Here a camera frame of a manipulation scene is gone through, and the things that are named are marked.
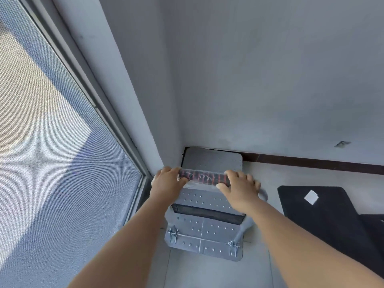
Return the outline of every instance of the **screen mesh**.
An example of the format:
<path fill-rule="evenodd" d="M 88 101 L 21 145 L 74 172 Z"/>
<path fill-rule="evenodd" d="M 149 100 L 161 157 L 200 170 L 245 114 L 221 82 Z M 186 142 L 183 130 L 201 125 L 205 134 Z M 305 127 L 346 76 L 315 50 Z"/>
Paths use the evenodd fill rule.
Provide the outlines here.
<path fill-rule="evenodd" d="M 141 179 L 17 0 L 0 0 L 0 287 L 66 287 Z"/>

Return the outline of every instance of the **floor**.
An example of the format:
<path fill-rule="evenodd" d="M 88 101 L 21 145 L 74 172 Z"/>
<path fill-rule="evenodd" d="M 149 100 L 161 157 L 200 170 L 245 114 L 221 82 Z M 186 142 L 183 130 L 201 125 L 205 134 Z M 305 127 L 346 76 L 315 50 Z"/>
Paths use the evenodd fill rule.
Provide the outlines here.
<path fill-rule="evenodd" d="M 243 170 L 261 181 L 268 202 L 281 213 L 277 193 L 281 185 L 340 186 L 359 214 L 384 213 L 382 175 L 253 162 L 244 162 Z M 164 233 L 162 228 L 147 288 L 286 288 L 256 226 L 244 236 L 244 256 L 239 262 L 171 249 Z"/>

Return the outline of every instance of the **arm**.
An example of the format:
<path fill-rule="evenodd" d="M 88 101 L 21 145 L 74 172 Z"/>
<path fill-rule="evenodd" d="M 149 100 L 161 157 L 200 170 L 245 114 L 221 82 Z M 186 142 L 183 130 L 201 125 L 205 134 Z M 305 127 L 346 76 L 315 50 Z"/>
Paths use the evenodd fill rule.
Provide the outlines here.
<path fill-rule="evenodd" d="M 164 167 L 152 181 L 148 200 L 71 281 L 68 288 L 145 287 L 164 214 L 188 179 Z"/>
<path fill-rule="evenodd" d="M 384 280 L 302 229 L 257 196 L 260 182 L 227 171 L 231 189 L 217 187 L 239 212 L 253 218 L 289 287 L 384 287 Z"/>

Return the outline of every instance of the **white label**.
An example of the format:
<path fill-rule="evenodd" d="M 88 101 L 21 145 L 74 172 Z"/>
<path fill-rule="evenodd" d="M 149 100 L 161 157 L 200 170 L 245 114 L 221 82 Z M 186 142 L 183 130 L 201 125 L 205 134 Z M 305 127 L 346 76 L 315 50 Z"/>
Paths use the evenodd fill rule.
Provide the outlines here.
<path fill-rule="evenodd" d="M 311 205 L 313 205 L 318 200 L 318 198 L 319 196 L 313 190 L 310 190 L 309 193 L 304 197 L 304 199 L 307 200 Z"/>

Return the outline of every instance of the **window frame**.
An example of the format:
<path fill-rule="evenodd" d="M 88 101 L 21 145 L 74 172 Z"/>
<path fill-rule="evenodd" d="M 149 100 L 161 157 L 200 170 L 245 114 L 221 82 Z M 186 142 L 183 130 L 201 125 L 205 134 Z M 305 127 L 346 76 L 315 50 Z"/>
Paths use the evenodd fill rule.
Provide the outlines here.
<path fill-rule="evenodd" d="M 152 176 L 127 130 L 109 102 L 108 97 L 103 92 L 87 61 L 72 38 L 53 1 L 18 1 L 142 176 L 132 203 L 126 212 L 126 217 L 123 218 L 125 224 L 149 196 Z"/>

